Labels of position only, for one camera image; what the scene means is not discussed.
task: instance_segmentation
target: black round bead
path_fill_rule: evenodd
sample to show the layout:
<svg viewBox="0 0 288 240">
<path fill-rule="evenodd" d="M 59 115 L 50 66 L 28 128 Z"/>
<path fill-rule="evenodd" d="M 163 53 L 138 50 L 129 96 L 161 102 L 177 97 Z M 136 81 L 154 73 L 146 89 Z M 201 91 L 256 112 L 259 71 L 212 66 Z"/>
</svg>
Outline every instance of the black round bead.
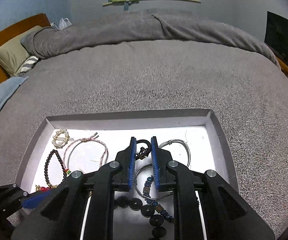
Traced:
<svg viewBox="0 0 288 240">
<path fill-rule="evenodd" d="M 141 207 L 141 213 L 144 217 L 151 217 L 155 213 L 155 208 L 152 205 L 144 205 Z"/>
<path fill-rule="evenodd" d="M 143 202 L 139 198 L 132 198 L 130 201 L 130 208 L 134 211 L 139 211 L 143 206 Z"/>
<path fill-rule="evenodd" d="M 117 205 L 118 205 L 119 207 L 121 207 L 121 208 L 127 208 L 130 200 L 128 199 L 127 196 L 119 196 L 119 197 L 116 199 L 116 202 L 117 202 Z"/>
<path fill-rule="evenodd" d="M 156 238 L 161 238 L 166 235 L 166 229 L 164 227 L 155 227 L 152 230 L 152 235 Z"/>
<path fill-rule="evenodd" d="M 116 199 L 114 199 L 114 209 L 116 209 L 118 207 L 117 201 Z"/>
<path fill-rule="evenodd" d="M 149 218 L 149 223 L 153 227 L 159 227 L 164 223 L 164 218 L 161 215 L 155 214 Z"/>
<path fill-rule="evenodd" d="M 174 218 L 171 217 L 171 218 L 169 218 L 167 221 L 168 221 L 169 223 L 174 223 Z"/>
</svg>

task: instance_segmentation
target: beaded bracelet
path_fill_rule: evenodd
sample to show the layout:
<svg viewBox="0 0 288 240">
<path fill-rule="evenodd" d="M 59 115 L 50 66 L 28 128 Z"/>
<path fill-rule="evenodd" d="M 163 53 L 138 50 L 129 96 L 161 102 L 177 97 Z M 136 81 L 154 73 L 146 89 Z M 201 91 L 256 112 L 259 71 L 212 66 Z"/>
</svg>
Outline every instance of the beaded bracelet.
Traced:
<svg viewBox="0 0 288 240">
<path fill-rule="evenodd" d="M 148 177 L 143 188 L 143 195 L 150 198 L 149 192 L 151 190 L 151 185 L 154 181 L 153 176 Z M 174 223 L 174 217 L 172 217 L 156 200 L 152 199 L 145 199 L 148 205 L 154 206 L 155 210 L 161 214 L 164 220 L 168 221 L 169 223 Z"/>
<path fill-rule="evenodd" d="M 46 160 L 46 162 L 45 162 L 45 167 L 44 167 L 45 181 L 46 181 L 46 184 L 47 184 L 49 187 L 51 187 L 51 188 L 54 187 L 54 185 L 52 185 L 52 184 L 50 183 L 50 180 L 49 180 L 49 178 L 48 178 L 48 164 L 50 163 L 50 160 L 51 160 L 51 158 L 52 158 L 52 156 L 53 156 L 54 153 L 55 153 L 55 155 L 56 155 L 57 159 L 59 160 L 59 162 L 60 162 L 60 164 L 61 164 L 61 167 L 62 167 L 62 171 L 63 171 L 63 180 L 62 180 L 62 181 L 64 181 L 64 179 L 65 179 L 66 176 L 67 176 L 67 174 L 66 174 L 66 172 L 65 172 L 64 165 L 63 165 L 63 161 L 62 161 L 62 159 L 61 159 L 61 156 L 60 156 L 59 152 L 58 152 L 57 150 L 52 150 L 52 151 L 50 152 L 50 154 L 48 155 L 48 157 L 47 157 L 47 160 Z"/>
</svg>

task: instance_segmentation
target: dark bead bracelet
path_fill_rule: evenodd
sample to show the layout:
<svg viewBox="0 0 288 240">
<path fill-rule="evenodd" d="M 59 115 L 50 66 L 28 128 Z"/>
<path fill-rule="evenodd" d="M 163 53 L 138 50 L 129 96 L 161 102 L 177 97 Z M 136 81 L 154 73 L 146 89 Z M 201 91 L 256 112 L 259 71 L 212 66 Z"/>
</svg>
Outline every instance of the dark bead bracelet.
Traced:
<svg viewBox="0 0 288 240">
<path fill-rule="evenodd" d="M 49 180 L 49 178 L 48 178 L 48 164 L 50 163 L 50 160 L 51 160 L 51 158 L 52 158 L 52 156 L 53 156 L 54 153 L 55 153 L 57 159 L 59 160 L 59 162 L 60 162 L 60 164 L 61 164 L 61 167 L 62 167 L 62 170 L 63 170 L 63 180 L 62 180 L 62 181 L 64 181 L 64 179 L 65 179 L 66 176 L 67 176 L 67 174 L 66 174 L 66 172 L 65 172 L 64 165 L 63 165 L 63 161 L 62 161 L 62 159 L 61 159 L 61 156 L 60 156 L 59 152 L 58 152 L 57 150 L 52 150 L 52 151 L 50 152 L 50 154 L 48 155 L 48 157 L 47 157 L 47 159 L 46 159 L 46 162 L 45 162 L 45 166 L 44 166 L 45 181 L 46 181 L 46 184 L 47 184 L 49 187 L 55 187 L 54 185 L 52 185 L 52 184 L 50 183 L 50 180 Z"/>
</svg>

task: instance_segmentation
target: gray comforter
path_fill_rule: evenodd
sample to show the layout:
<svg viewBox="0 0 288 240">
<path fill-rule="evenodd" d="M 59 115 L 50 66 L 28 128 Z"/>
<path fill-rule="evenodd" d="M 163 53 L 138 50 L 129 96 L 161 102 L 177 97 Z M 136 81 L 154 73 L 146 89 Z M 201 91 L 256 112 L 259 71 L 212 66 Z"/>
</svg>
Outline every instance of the gray comforter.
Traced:
<svg viewBox="0 0 288 240">
<path fill-rule="evenodd" d="M 288 79 L 263 43 L 225 24 L 156 12 L 46 28 L 23 44 L 48 59 L 0 112 L 0 185 L 14 181 L 46 116 L 211 108 L 240 194 L 276 236 L 288 226 Z"/>
</svg>

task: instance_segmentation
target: beige pillow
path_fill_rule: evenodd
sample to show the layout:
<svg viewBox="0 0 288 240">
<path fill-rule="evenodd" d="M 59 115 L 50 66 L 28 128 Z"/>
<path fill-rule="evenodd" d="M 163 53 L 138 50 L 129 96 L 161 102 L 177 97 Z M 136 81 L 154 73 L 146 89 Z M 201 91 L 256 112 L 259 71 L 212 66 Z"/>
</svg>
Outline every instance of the beige pillow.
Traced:
<svg viewBox="0 0 288 240">
<path fill-rule="evenodd" d="M 30 56 L 21 45 L 21 39 L 40 29 L 42 29 L 41 26 L 34 26 L 0 46 L 0 65 L 11 77 L 15 76 L 20 66 Z"/>
</svg>

